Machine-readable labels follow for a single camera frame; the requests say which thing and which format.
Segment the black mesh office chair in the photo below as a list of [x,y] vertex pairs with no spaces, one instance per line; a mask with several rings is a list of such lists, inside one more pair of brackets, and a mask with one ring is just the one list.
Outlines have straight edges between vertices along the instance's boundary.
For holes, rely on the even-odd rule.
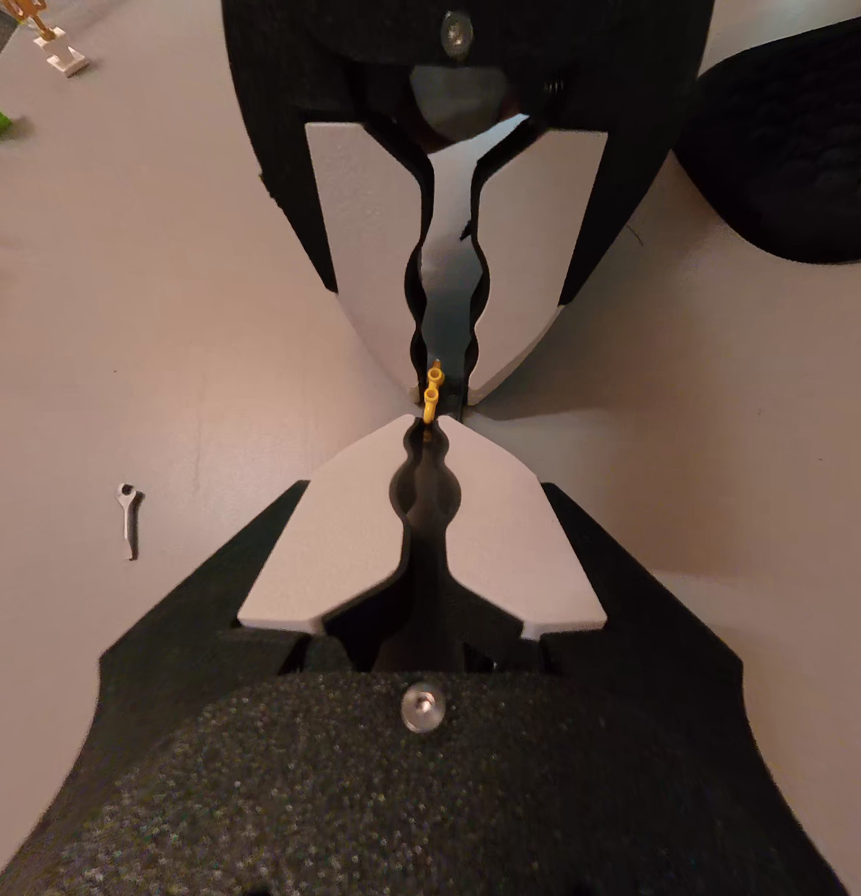
[[861,262],[861,16],[699,77],[674,152],[739,236],[799,263]]

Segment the small tan lego piece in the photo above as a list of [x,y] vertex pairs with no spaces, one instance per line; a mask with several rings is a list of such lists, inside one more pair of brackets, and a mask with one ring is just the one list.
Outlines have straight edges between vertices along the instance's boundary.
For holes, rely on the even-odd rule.
[[73,48],[66,31],[57,26],[48,25],[43,18],[47,10],[45,1],[14,1],[13,15],[18,21],[31,23],[37,32],[34,44],[44,53],[48,64],[67,78],[72,77],[88,67],[89,59]]

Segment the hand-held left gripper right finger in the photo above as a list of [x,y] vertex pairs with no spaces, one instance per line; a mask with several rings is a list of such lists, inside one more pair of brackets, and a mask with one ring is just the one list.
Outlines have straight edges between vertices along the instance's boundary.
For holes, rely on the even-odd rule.
[[519,619],[525,638],[601,629],[606,612],[535,474],[457,420],[442,431],[460,489],[446,531],[453,579]]

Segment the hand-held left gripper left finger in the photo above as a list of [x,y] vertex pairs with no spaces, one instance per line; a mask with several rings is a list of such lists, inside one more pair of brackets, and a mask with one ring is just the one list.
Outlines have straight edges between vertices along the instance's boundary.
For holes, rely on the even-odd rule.
[[405,540],[391,486],[413,424],[413,414],[392,420],[316,471],[238,611],[243,626],[322,631],[327,616],[391,580]]

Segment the small yellow lego piece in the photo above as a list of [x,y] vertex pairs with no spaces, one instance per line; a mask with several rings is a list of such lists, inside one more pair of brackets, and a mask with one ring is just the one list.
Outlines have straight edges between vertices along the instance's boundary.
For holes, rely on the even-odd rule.
[[425,427],[431,427],[436,419],[437,406],[441,392],[446,385],[447,376],[443,370],[440,358],[435,358],[427,370],[426,387],[423,393],[422,420]]

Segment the thin black lego piece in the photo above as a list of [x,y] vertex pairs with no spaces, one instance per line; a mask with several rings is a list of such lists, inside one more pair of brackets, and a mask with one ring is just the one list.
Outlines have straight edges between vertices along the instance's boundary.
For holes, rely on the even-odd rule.
[[119,484],[116,500],[123,512],[123,540],[126,559],[133,561],[138,554],[137,515],[143,500],[143,493],[128,483]]

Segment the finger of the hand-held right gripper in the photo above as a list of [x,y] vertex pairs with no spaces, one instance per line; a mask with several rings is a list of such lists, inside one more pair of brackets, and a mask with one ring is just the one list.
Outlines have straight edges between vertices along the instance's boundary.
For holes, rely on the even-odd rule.
[[558,318],[607,140],[603,131],[520,124],[479,160],[471,239],[482,276],[471,301],[469,405],[499,387]]
[[305,125],[339,304],[410,397],[425,375],[420,253],[433,214],[426,153],[390,121]]

